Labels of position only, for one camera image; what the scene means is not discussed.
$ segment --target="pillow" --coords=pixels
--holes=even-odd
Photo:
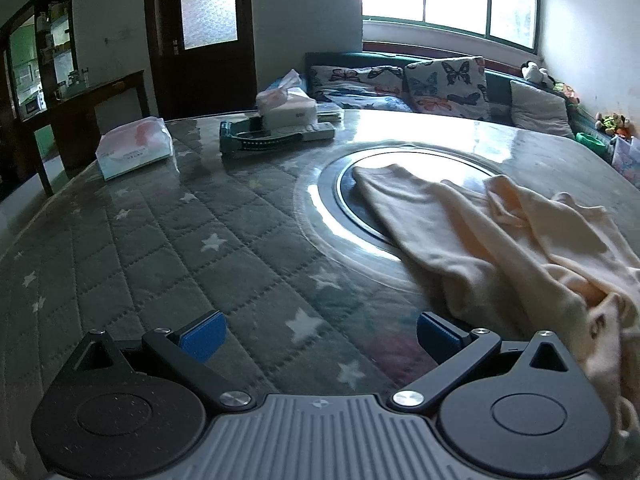
[[[511,120],[525,130],[574,138],[564,99],[518,81],[511,81]]]
[[[455,57],[404,67],[409,94],[418,112],[488,120],[484,59]]]
[[[310,74],[313,92],[332,88],[364,90],[375,95],[402,95],[402,69],[397,66],[312,66]]]
[[[313,94],[319,103],[334,103],[345,110],[386,110],[389,112],[413,112],[402,99],[390,95],[366,97],[342,94],[338,90],[319,90]]]

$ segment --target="fabric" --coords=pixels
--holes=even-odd
[[[409,64],[404,68],[418,112],[488,120],[489,97],[484,59],[456,57]]]
[[[638,453],[640,259],[604,208],[503,175],[485,194],[395,165],[354,176],[400,247],[442,276],[453,316],[505,338],[556,332],[614,421],[604,460]]]
[[[518,81],[511,81],[511,120],[518,128],[574,138],[564,99]]]
[[[620,175],[640,189],[640,139],[634,137],[631,142],[618,139],[611,165]]]
[[[313,66],[312,95],[342,108],[411,112],[402,96],[402,69],[395,66],[343,68]]]

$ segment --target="wooden door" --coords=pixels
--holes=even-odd
[[[162,117],[253,108],[251,0],[145,0],[145,10]]]

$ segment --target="stuffed toy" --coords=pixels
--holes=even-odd
[[[556,84],[555,80],[546,71],[546,68],[538,68],[538,64],[533,61],[522,65],[522,76],[530,83],[544,85],[547,88],[553,88]]]
[[[548,74],[546,68],[541,68],[540,73],[542,74],[542,84],[544,86],[547,88],[553,88],[556,85],[556,80]]]
[[[580,98],[578,97],[578,94],[575,92],[573,88],[571,88],[566,83],[556,83],[554,85],[554,90],[556,92],[564,94],[566,98],[569,99],[569,102],[571,104],[574,104],[574,105],[580,104]]]
[[[598,112],[596,114],[595,127],[596,130],[605,132],[607,135],[619,136],[626,140],[630,140],[633,137],[631,120],[624,115],[611,114],[603,116]]]

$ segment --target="bottle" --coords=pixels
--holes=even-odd
[[[81,71],[82,71],[82,80],[84,80],[84,86],[89,88],[89,67],[83,68]]]
[[[38,16],[38,19],[36,20],[36,31],[49,32],[51,30],[50,27],[46,13],[41,12],[40,16]]]

